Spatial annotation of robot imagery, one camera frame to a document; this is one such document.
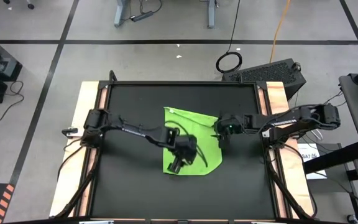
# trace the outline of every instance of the wooden table frame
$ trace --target wooden table frame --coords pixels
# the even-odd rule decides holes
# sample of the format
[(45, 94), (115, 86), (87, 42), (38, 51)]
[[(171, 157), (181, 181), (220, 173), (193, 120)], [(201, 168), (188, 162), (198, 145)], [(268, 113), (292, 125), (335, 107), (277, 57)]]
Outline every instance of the wooden table frame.
[[(267, 91), (263, 89), (258, 89), (260, 107), (263, 114), (275, 114), (281, 113), (288, 110), (287, 98), (285, 96), (284, 86), (282, 82), (267, 82)], [(95, 107), (105, 108), (106, 107), (106, 96), (108, 89), (102, 88), (99, 91), (99, 82), (83, 82), (81, 84), (80, 94), (78, 95), (78, 101), (73, 117), (72, 126), (73, 127), (82, 127), (88, 111)], [(71, 143), (75, 139), (69, 139), (67, 144)], [(295, 139), (289, 139), (286, 142), (287, 145), (298, 149), (297, 141)], [(64, 154), (63, 160), (66, 159), (73, 151), (79, 148), (79, 142), (74, 142), (70, 147), (67, 147), (67, 150)], [(50, 211), (50, 216), (58, 214), (63, 210), (64, 206), (70, 201), (71, 197), (78, 189), (81, 177), (83, 178), (85, 174), (83, 173), (83, 167), (87, 166), (87, 171), (91, 169), (96, 155), (96, 150), (91, 149), (88, 152), (86, 149), (80, 150), (75, 156), (73, 156), (69, 161), (66, 162), (65, 166), (60, 172), (60, 178), (57, 182), (55, 195), (52, 202), (52, 207)], [(275, 157), (275, 153), (270, 151), (271, 158)], [(308, 185), (306, 183), (306, 176), (303, 171), (302, 161), (299, 156), (294, 153), (291, 149), (281, 149), (279, 151), (279, 157), (273, 166), (277, 171), (277, 167), (281, 166), (284, 177), (282, 179), (285, 181), (287, 189), (294, 196), (299, 205), (303, 210), (311, 215), (313, 214), (313, 207), (311, 204)], [(81, 205), (79, 209), (76, 209), (76, 216), (85, 216), (87, 214), (88, 202), (90, 197), (90, 185), (87, 186), (82, 198)], [(285, 203), (283, 195), (280, 189), (275, 186), (275, 195), (277, 199), (278, 206), (278, 216), (281, 218), (297, 218), (296, 214), (292, 209), (288, 209), (288, 204)]]

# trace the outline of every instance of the green cloth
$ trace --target green cloth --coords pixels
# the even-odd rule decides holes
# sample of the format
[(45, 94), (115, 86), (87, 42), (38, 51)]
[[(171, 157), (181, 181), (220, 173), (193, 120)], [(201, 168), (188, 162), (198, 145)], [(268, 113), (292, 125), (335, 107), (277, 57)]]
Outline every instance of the green cloth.
[[(189, 134), (197, 138), (197, 145), (203, 151), (208, 167), (205, 166), (204, 160), (197, 154), (196, 159), (190, 166), (183, 166), (179, 174), (176, 175), (206, 175), (215, 170), (222, 163), (222, 151), (218, 146), (218, 140), (215, 135), (213, 124), (217, 118), (204, 114), (193, 113), (175, 108), (164, 107), (165, 125), (172, 128), (179, 128), (180, 135), (186, 132), (178, 125), (169, 123), (174, 121), (182, 125)], [(170, 163), (173, 162), (175, 156), (168, 151), (163, 150), (163, 172), (166, 174), (174, 174), (167, 170)]]

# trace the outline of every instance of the desk leg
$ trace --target desk leg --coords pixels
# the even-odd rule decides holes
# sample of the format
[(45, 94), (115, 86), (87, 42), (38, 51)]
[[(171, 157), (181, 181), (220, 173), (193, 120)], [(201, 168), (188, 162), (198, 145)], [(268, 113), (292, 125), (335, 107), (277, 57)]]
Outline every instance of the desk leg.
[(114, 18), (114, 26), (119, 27), (123, 23), (123, 16), (128, 0), (117, 0), (116, 17)]
[(310, 174), (336, 165), (345, 164), (356, 159), (358, 159), (358, 142), (309, 160), (303, 164), (303, 168), (305, 174)]
[(215, 28), (215, 0), (208, 1), (208, 28)]

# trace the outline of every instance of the orange striped tape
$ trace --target orange striped tape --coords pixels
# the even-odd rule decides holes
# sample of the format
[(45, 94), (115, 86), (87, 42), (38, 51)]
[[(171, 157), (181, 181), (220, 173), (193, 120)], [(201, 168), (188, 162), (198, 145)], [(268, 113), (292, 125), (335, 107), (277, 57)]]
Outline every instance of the orange striped tape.
[(9, 205), (9, 202), (11, 201), (12, 194), (14, 191), (14, 187), (11, 184), (8, 184), (6, 186), (6, 190), (2, 194), (2, 199), (0, 200), (0, 223), (3, 222), (7, 207)]

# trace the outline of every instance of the black floor stripe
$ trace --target black floor stripe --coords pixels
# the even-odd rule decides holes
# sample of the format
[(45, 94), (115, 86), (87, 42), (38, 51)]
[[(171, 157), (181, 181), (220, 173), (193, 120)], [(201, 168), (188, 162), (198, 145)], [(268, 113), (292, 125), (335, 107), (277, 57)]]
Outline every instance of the black floor stripe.
[(52, 82), (53, 76), (55, 74), (57, 63), (59, 61), (60, 55), (62, 54), (62, 50), (63, 50), (63, 46), (64, 46), (64, 40), (67, 38), (68, 30), (70, 29), (71, 22), (73, 21), (74, 14), (75, 14), (75, 11), (76, 11), (76, 8), (77, 8), (77, 5), (78, 5), (78, 1), (79, 0), (74, 0), (73, 1), (73, 5), (72, 5), (70, 13), (68, 15), (66, 25), (65, 25), (65, 27), (63, 29), (62, 36), (60, 37), (60, 41), (59, 41), (59, 44), (57, 46), (55, 55), (53, 56), (53, 59), (52, 59), (52, 62), (51, 62), (50, 68), (49, 68), (48, 75), (47, 75), (47, 77), (45, 79), (44, 86), (42, 87), (42, 91), (41, 91), (40, 98), (39, 98), (38, 103), (37, 103), (37, 107), (35, 108), (33, 117), (31, 119), (30, 127), (27, 130), (27, 134), (25, 135), (22, 149), (21, 149), (21, 151), (19, 153), (19, 157), (17, 158), (16, 165), (15, 165), (15, 168), (14, 168), (12, 176), (11, 176), (10, 183), (13, 184), (13, 185), (17, 184), (17, 181), (19, 180), (20, 173), (22, 172), (24, 161), (25, 161), (25, 159), (27, 157), (27, 153), (29, 151), (31, 141), (32, 141), (32, 138), (34, 136), (35, 129), (36, 129), (38, 121), (40, 119), (42, 108), (44, 107), (44, 103), (45, 103), (45, 100), (47, 98), (49, 87), (50, 87), (50, 84)]
[(351, 14), (351, 11), (349, 10), (349, 7), (347, 6), (345, 0), (339, 0), (339, 2), (341, 2), (341, 5), (342, 5), (342, 8), (346, 14), (347, 20), (349, 20), (349, 23), (351, 24), (354, 35), (356, 35), (356, 38), (358, 40), (358, 27), (357, 27), (356, 22)]
[[(60, 44), (61, 40), (0, 40), (0, 44)], [(64, 40), (63, 44), (130, 45), (130, 44), (230, 44), (230, 40)], [(273, 40), (233, 40), (233, 44), (272, 45)], [(358, 45), (358, 40), (278, 40), (277, 45)]]

